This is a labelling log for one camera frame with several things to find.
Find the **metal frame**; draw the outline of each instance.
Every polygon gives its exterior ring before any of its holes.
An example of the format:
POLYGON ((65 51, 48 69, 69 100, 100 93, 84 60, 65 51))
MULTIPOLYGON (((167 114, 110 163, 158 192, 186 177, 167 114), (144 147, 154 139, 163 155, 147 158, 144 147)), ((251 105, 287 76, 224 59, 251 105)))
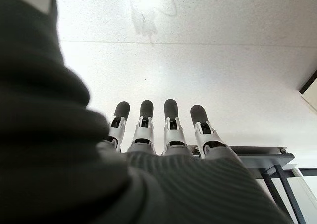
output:
POLYGON ((282 169, 282 166, 281 165, 274 165, 274 167, 276 169, 276 173, 277 173, 279 179, 282 182, 282 185, 284 187, 285 193, 286 193, 286 195, 288 197, 288 200, 289 200, 289 202, 290 202, 290 204, 292 206, 292 209, 294 211, 294 214, 296 216, 296 219, 297 219, 298 223, 299 224, 305 224, 306 221, 305 221, 305 219, 303 217, 302 211, 301 211, 301 209, 300 209, 300 207, 299 207, 299 205, 297 203, 297 200, 296 200, 296 198, 294 196, 292 188, 291 188, 291 186, 289 185, 289 183, 287 181, 287 178, 286 178, 286 176, 284 174, 284 170, 282 169))
POLYGON ((286 208, 286 206, 285 206, 285 204, 284 204, 284 202, 283 202, 281 196, 279 195, 279 193, 278 193, 278 191, 277 191, 277 189, 276 189, 276 187, 275 187, 275 185, 274 185, 274 183, 273 183, 273 181, 272 181, 270 175, 269 175, 268 173, 263 173, 263 174, 262 174, 262 177, 263 177, 263 180, 264 180, 264 182, 266 183, 266 185, 267 185, 267 187, 268 187, 268 190, 269 190, 269 192, 271 193, 271 195, 272 195, 274 201, 276 202, 276 204, 280 207, 280 209, 281 209, 284 213, 286 213, 286 215, 288 215, 288 217, 289 217, 290 219, 292 219, 292 218, 291 218, 291 215, 289 214, 289 212, 288 212, 288 210, 287 210, 287 208, 286 208))

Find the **white wall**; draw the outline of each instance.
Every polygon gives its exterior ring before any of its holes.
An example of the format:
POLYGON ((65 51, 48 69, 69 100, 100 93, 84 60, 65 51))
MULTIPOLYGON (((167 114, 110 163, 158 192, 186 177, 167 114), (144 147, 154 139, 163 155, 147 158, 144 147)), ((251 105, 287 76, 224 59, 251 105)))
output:
MULTIPOLYGON (((310 182, 308 183, 308 186, 314 187, 315 192, 317 191, 317 176, 312 177, 305 177, 309 178, 310 182)), ((288 201, 288 198, 286 196, 286 193, 284 191, 284 188, 282 186, 281 181, 278 178, 272 179, 273 183, 278 190, 281 198, 283 199, 285 206, 287 210, 289 211, 294 223, 298 223, 296 220, 296 217, 294 215, 293 209, 288 201)), ((301 208, 301 211, 303 213, 304 219, 307 224, 316 224, 317 223, 317 202, 314 197, 314 195, 310 192, 309 188, 305 185, 302 178, 288 178, 287 179, 293 193, 295 195, 295 198, 298 202, 298 205, 301 208)), ((265 182, 263 179, 257 179, 257 182, 259 185, 265 190, 265 192, 270 196, 270 198, 273 200, 265 182)))

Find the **black fingertip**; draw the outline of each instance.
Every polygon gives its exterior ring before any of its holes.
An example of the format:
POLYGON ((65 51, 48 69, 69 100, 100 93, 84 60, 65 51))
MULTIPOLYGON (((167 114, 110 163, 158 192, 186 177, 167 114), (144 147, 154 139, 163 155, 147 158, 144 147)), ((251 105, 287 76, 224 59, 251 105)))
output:
POLYGON ((178 117, 177 102, 174 99, 168 99, 164 104, 165 119, 168 117, 172 120, 178 117))
POLYGON ((114 116, 117 118, 124 117, 125 120, 127 121, 129 113, 130 113, 130 105, 128 102, 123 101, 123 102, 120 102, 115 108, 114 116))
POLYGON ((206 122, 208 121, 206 111, 201 105, 193 105, 190 109, 190 115, 192 117, 193 125, 197 122, 206 122))
POLYGON ((144 100, 141 103, 140 107, 140 117, 143 119, 152 118, 153 117, 153 103, 150 100, 144 100))

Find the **white ceiling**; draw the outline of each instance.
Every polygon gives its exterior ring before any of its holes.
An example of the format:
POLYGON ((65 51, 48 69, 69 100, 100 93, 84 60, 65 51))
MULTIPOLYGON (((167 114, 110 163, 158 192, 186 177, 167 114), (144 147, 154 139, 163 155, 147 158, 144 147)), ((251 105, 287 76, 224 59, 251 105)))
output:
POLYGON ((65 63, 89 107, 111 118, 131 105, 123 150, 149 99, 162 152, 173 98, 189 144, 201 104, 228 145, 287 146, 299 167, 317 167, 317 115, 298 92, 317 69, 317 0, 155 0, 143 19, 129 0, 57 1, 65 63))

